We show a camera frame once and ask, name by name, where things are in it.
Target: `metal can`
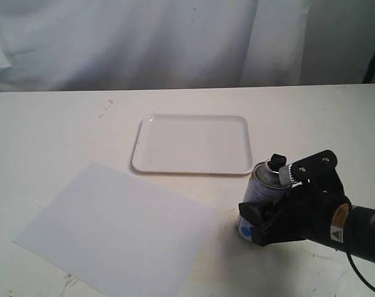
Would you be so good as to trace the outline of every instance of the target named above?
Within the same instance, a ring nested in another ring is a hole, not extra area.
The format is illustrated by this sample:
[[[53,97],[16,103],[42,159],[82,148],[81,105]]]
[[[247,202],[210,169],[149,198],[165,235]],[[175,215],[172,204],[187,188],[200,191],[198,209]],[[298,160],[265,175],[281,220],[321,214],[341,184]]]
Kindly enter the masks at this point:
[[[278,170],[285,166],[287,159],[274,154],[271,159],[258,163],[251,173],[243,202],[276,204],[291,188],[280,183]],[[251,240],[252,225],[238,215],[237,230],[246,240]]]

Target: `white paper sheet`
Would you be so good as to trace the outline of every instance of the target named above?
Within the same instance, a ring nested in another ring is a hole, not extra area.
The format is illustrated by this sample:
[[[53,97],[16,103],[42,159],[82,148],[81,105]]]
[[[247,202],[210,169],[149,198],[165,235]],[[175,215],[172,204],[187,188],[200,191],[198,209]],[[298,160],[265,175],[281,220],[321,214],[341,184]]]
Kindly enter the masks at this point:
[[[215,209],[90,164],[15,239],[112,296],[176,296]]]

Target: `black cable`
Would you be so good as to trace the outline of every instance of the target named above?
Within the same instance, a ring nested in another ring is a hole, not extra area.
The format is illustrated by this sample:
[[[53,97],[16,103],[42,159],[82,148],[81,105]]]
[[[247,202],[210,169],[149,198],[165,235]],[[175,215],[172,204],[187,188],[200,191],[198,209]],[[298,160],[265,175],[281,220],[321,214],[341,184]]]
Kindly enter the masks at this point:
[[[356,265],[355,263],[353,262],[353,258],[351,257],[351,252],[350,252],[350,247],[347,243],[347,241],[350,240],[350,238],[352,237],[352,230],[353,230],[353,216],[352,216],[352,213],[353,213],[353,206],[351,204],[351,201],[349,200],[349,198],[347,198],[347,205],[348,205],[348,214],[347,214],[347,218],[346,218],[346,225],[347,226],[347,230],[348,230],[348,234],[347,236],[344,237],[344,248],[346,250],[346,255],[347,255],[347,259],[352,267],[352,269],[354,270],[355,274],[357,275],[357,277],[369,288],[371,289],[373,292],[375,292],[375,287],[372,286],[361,274],[361,272],[358,270],[358,268],[356,268]]]

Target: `white table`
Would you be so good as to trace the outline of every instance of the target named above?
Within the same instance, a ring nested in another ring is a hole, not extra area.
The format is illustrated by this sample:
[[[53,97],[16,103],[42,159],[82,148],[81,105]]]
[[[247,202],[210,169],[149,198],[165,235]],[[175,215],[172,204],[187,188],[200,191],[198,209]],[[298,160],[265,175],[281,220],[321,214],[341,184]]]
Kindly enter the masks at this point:
[[[256,161],[274,152],[293,161],[331,149],[347,196],[375,208],[375,85],[0,93],[0,296],[103,296],[12,240],[91,161],[135,174],[134,141],[150,113],[242,115]],[[247,176],[142,178],[220,210],[179,297],[325,296],[326,289],[331,296],[375,296],[342,252],[309,241],[259,248],[239,240],[234,220]],[[258,270],[261,258],[279,265]],[[335,263],[346,272],[327,288]],[[375,264],[356,263],[375,284]],[[314,280],[296,279],[305,275]],[[261,286],[270,278],[274,285]]]

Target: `white plastic tray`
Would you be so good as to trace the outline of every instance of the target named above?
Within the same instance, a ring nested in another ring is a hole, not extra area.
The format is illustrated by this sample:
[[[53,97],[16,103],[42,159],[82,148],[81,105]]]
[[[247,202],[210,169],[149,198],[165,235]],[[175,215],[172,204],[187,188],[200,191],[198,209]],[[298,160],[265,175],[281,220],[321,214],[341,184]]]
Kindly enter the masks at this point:
[[[140,125],[132,165],[153,173],[246,174],[254,162],[241,116],[151,114]]]

